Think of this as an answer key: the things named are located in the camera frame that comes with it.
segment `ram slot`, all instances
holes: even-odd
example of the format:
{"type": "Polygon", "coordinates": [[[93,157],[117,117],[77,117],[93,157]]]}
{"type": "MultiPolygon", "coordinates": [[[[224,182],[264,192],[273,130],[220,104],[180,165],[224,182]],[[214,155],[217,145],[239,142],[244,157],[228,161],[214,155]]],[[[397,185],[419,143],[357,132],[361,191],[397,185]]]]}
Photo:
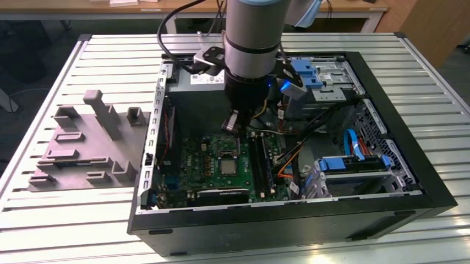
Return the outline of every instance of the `ram slot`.
{"type": "Polygon", "coordinates": [[[273,189],[273,180],[272,180],[272,165],[271,165],[271,160],[269,160],[269,156],[268,156],[268,151],[267,151],[267,147],[265,147],[265,142],[264,142],[264,137],[259,136],[256,138],[257,141],[257,146],[259,146],[259,150],[260,150],[260,167],[261,167],[261,177],[263,177],[263,183],[264,183],[264,187],[265,190],[273,194],[275,189],[273,189]]]}
{"type": "Polygon", "coordinates": [[[261,166],[259,162],[259,148],[257,148],[255,137],[249,138],[248,148],[249,148],[251,171],[252,171],[252,178],[255,182],[256,197],[264,198],[265,186],[263,184],[261,166]]]}

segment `motherboard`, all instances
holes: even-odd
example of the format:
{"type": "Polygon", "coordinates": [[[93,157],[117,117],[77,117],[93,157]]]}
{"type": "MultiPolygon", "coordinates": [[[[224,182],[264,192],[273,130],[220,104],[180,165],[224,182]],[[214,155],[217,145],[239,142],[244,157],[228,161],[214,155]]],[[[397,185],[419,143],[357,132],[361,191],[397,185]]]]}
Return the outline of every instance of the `motherboard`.
{"type": "Polygon", "coordinates": [[[287,181],[272,172],[279,151],[272,134],[182,138],[178,173],[161,177],[166,207],[214,205],[222,195],[237,203],[287,200],[287,181]]]}

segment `label sticker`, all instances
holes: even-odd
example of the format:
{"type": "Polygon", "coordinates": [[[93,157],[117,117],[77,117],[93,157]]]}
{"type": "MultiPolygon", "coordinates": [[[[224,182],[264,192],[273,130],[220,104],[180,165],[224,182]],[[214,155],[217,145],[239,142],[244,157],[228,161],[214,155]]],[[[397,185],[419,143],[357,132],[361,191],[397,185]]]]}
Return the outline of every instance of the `label sticker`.
{"type": "Polygon", "coordinates": [[[291,190],[292,190],[292,192],[293,192],[295,194],[299,194],[299,186],[296,186],[296,184],[293,183],[293,181],[291,181],[289,188],[291,188],[291,190]]]}
{"type": "Polygon", "coordinates": [[[161,9],[160,8],[141,8],[140,11],[141,12],[160,12],[161,9]]]}
{"type": "Polygon", "coordinates": [[[280,120],[283,120],[284,119],[284,110],[277,110],[277,118],[280,119],[280,120]]]}
{"type": "Polygon", "coordinates": [[[221,70],[217,76],[208,74],[192,74],[190,84],[222,84],[224,71],[221,70]]]}

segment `green circuit board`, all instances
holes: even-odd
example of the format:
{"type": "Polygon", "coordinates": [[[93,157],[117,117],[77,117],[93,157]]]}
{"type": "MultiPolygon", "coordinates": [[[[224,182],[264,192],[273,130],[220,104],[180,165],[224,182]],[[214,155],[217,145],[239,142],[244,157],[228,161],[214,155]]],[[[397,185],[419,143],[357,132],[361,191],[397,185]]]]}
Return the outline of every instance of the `green circuit board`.
{"type": "MultiPolygon", "coordinates": [[[[276,137],[265,136],[264,142],[273,157],[279,154],[276,137]]],[[[177,188],[166,192],[168,207],[188,207],[192,195],[208,189],[247,189],[248,202],[281,201],[288,197],[287,182],[276,184],[273,194],[263,198],[256,195],[248,143],[228,135],[182,139],[177,188]]]]}

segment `slotted aluminum work surface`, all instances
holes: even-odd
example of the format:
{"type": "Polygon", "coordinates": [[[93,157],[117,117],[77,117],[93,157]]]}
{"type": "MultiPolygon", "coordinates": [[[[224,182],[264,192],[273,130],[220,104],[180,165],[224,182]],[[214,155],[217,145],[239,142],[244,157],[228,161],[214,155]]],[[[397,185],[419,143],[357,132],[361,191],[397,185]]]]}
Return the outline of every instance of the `slotted aluminum work surface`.
{"type": "MultiPolygon", "coordinates": [[[[220,36],[166,35],[173,52],[196,52],[220,36]]],[[[359,51],[456,198],[457,207],[413,222],[377,240],[162,259],[128,235],[132,188],[25,191],[46,148],[57,106],[82,103],[88,89],[104,93],[117,112],[149,111],[160,63],[154,35],[92,36],[78,41],[0,187],[0,263],[427,263],[470,259],[468,108],[408,41],[392,34],[285,34],[287,51],[359,51]]]]}

